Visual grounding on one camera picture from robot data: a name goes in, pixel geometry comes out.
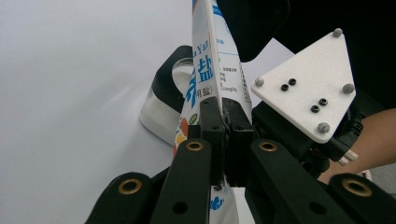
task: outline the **black bolt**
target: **black bolt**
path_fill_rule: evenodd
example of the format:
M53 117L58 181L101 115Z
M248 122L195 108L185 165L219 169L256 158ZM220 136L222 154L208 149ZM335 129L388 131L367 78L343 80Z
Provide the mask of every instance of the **black bolt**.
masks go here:
M291 86L294 86L296 83L297 83L297 80L296 80L295 78L289 79L289 84L290 84Z
M321 98L321 99L319 100L319 104L320 104L320 105L327 105L327 100L326 100L325 98Z
M311 107L311 111L314 112L314 113L318 113L319 110L320 110L320 108L319 108L317 105L313 105L313 106Z
M289 89L289 86L288 86L287 84L283 84L283 85L280 87L280 89L281 89L282 91L287 91L287 90Z

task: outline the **white triangular plate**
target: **white triangular plate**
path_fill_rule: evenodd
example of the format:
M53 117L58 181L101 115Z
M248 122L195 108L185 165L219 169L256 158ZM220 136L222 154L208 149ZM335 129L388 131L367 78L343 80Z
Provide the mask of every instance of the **white triangular plate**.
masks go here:
M318 143L333 136L356 95L343 92L346 84L354 85L344 35L325 35L259 78L264 84L253 83L253 93ZM294 86L289 84L291 78L297 81ZM281 90L283 84L289 85L287 91ZM322 98L326 105L318 103ZM318 113L311 111L313 105L319 107ZM322 122L330 126L326 133L318 130Z

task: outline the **silver metal part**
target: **silver metal part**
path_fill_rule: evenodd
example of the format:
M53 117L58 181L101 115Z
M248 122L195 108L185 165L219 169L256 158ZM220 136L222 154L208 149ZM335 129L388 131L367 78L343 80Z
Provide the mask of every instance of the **silver metal part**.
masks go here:
M328 133L330 131L330 125L326 122L321 122L318 124L318 131L320 133Z
M340 163L340 165L342 165L342 166L345 166L345 165L347 165L347 164L349 163L349 160L347 160L347 158L345 158L345 157L342 157L342 158L338 161L338 163Z
M352 83L348 83L343 87L343 92L345 94L350 94L355 90L355 85L353 85Z
M337 28L337 29L335 29L333 32L332 32L332 36L334 36L334 37L340 37L340 35L343 33L343 30L341 30L340 28Z
M344 155L344 157L345 157L347 160L349 160L349 161L354 161L354 160L356 160L356 159L358 158L358 155L357 155L355 152L353 152L353 151L351 151L351 150L348 150L348 151L346 152L346 154Z
M254 83L256 84L256 86L261 87L262 85L264 85L264 79L262 79L262 77L258 77L254 81Z

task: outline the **hole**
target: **hole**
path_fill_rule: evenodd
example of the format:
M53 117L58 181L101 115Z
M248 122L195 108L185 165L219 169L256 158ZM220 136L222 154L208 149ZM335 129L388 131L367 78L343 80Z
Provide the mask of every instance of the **hole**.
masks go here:
M128 182L123 186L124 190L133 190L136 188L136 183L135 182Z
M189 207L187 206L187 204L183 203L183 202L175 203L173 205L173 211L176 214L184 214L187 212L188 209L189 209Z
M316 214L324 215L327 213L326 208L320 203L310 203L309 208Z
M260 148L264 151L276 151L277 147L276 145L272 144L272 143L268 143L268 142L263 142L260 144Z
M191 151L199 151L202 148L204 148L204 145L200 142L190 142L186 145L186 147L188 150L191 150Z
M370 197L373 194L372 190L367 185L356 179L343 179L343 187L347 191L361 197Z
M138 179L127 179L119 184L120 194L133 194L140 190L142 182Z
M359 185L359 184L350 183L349 186L350 186L352 189L356 190L356 191L364 192L364 187L362 187L362 186Z

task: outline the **screw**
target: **screw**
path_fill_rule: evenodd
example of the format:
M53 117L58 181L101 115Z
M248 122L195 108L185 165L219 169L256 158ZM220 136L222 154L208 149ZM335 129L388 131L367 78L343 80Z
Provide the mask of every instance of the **screw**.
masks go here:
M325 99L325 98L321 98L320 100L319 100L319 104L320 105L327 105L327 100Z
M330 125L328 123L326 123L326 122L321 122L318 125L318 131L320 133L328 133L330 131Z
M311 111L314 112L314 113L318 113L319 110L320 110L320 108L319 108L317 105L313 105L313 106L311 107Z
M291 86L294 86L294 85L296 84L296 82L297 82L297 80L296 80L295 78L289 79L289 84L290 84Z
M254 81L254 83L256 84L256 86L261 87L262 85L264 85L264 79L262 79L262 77L258 77Z
M280 89L281 89L282 91L287 91L287 90L289 89L289 86L288 86L287 84L283 84L283 85L280 87Z
M355 85L353 85L352 83L348 83L343 87L343 92L345 94L350 94L355 90Z
M332 36L334 36L334 37L340 37L340 35L343 33L343 30L341 30L340 28L337 28L337 29L335 29L333 32L332 32Z

